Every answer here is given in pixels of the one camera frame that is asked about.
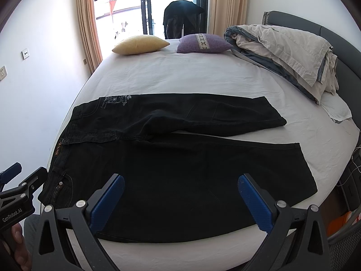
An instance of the beige curtain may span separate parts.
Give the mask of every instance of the beige curtain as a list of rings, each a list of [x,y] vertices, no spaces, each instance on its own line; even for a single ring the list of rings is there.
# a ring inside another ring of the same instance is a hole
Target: beige curtain
[[[245,24],[246,12],[247,0],[210,0],[208,32],[223,37],[228,27]]]
[[[103,60],[96,31],[94,1],[76,0],[76,8],[85,56],[90,72],[93,74]]]

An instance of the headboard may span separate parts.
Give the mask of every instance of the headboard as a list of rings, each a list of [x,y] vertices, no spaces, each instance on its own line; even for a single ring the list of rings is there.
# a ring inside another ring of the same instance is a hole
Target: headboard
[[[351,109],[355,124],[361,128],[361,52],[327,28],[288,13],[265,12],[262,24],[306,30],[325,38],[333,46],[333,53],[338,57],[336,73],[340,88],[337,93]]]

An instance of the folded blanket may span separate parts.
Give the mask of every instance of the folded blanket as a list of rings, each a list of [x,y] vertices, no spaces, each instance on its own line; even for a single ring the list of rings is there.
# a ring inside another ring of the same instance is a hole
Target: folded blanket
[[[280,26],[243,25],[229,27],[224,37],[236,56],[283,76],[317,104],[324,91],[334,95],[338,90],[337,56],[320,36]]]

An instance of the wall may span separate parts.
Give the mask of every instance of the wall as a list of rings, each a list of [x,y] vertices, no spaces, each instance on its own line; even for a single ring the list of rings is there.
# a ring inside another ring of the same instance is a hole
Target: wall
[[[30,57],[23,60],[25,48]],[[75,0],[20,2],[0,33],[0,67],[8,73],[0,82],[0,169],[23,167],[5,189],[47,166],[62,121],[90,76],[84,58]]]
[[[264,11],[282,11],[332,30],[361,51],[361,31],[340,0],[248,0],[247,7],[247,24],[261,24]]]

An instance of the human hand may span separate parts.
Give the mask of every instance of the human hand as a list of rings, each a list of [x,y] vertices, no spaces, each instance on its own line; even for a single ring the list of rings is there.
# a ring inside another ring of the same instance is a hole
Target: human hand
[[[25,246],[25,239],[22,235],[22,227],[19,223],[15,224],[11,228],[11,234],[14,238],[14,241],[16,242],[16,248],[14,252],[15,261],[21,266],[21,269],[23,271],[30,271],[31,270],[31,255],[29,251],[26,249]],[[10,248],[5,243],[4,246],[6,250],[10,254]]]

